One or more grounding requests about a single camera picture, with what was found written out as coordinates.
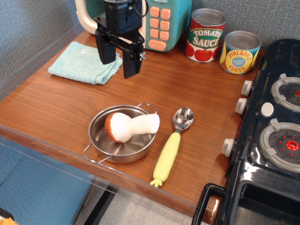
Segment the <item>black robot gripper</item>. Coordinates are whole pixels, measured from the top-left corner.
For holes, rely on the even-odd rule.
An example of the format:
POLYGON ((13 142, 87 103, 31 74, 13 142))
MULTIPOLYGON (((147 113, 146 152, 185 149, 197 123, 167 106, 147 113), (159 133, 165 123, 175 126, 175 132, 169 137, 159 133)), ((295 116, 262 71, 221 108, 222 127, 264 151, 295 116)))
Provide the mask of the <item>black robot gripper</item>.
POLYGON ((116 60, 116 47, 124 49, 124 78, 140 73, 143 61, 144 38, 139 32, 142 27, 143 2, 141 0, 104 0, 105 16, 95 21, 96 44, 100 60, 104 65, 116 60))

